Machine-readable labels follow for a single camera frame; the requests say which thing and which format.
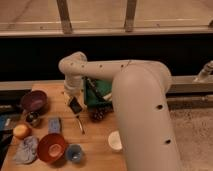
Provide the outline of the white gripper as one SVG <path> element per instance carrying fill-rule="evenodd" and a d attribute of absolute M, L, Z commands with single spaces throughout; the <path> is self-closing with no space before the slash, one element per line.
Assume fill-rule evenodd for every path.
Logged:
<path fill-rule="evenodd" d="M 70 104 L 72 97 L 79 96 L 82 88 L 83 88 L 82 79 L 65 80 L 64 81 L 64 91 L 66 92 L 66 94 L 65 94 L 66 104 Z"/>

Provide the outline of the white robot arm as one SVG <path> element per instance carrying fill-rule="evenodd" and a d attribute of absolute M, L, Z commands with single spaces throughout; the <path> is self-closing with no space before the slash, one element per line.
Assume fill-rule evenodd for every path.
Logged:
<path fill-rule="evenodd" d="M 82 77 L 112 83 L 112 104 L 127 171 L 182 171 L 166 93 L 172 76 L 158 61 L 89 61 L 82 52 L 60 60 L 69 96 L 77 94 Z"/>

